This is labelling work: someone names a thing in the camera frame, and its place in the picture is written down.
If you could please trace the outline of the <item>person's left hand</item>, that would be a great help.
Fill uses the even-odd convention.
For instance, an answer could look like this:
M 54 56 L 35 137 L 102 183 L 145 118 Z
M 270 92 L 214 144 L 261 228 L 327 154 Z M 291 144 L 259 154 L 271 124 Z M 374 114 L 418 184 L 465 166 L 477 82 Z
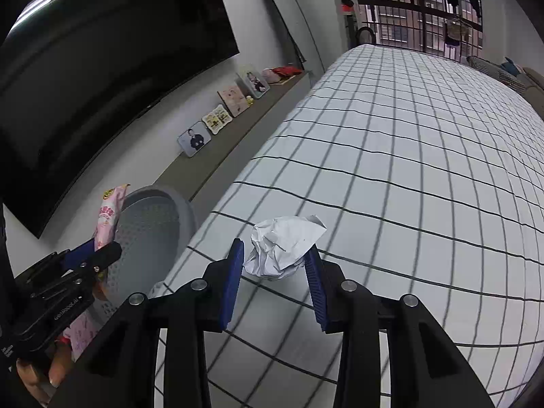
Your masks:
M 72 370 L 75 362 L 69 340 L 58 338 L 38 363 L 18 359 L 18 376 L 30 395 L 42 407 L 47 407 L 57 389 Z

